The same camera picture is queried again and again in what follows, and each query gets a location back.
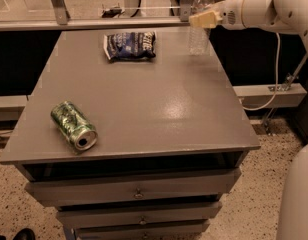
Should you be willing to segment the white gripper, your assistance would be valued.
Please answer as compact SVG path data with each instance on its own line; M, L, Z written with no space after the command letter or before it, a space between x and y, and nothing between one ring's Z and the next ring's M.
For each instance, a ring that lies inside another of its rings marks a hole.
M212 3L208 7L209 10L191 15L189 23L192 27L208 29L216 28L221 23L227 30L243 30L245 29L242 19L243 4L244 0L224 0Z

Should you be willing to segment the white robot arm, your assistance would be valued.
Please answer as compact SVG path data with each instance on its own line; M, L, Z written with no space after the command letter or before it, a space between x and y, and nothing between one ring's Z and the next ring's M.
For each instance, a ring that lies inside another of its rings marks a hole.
M189 18L193 27L228 30L260 28L297 34L308 57L308 0L224 0ZM279 212L276 240L308 240L308 144L289 168Z

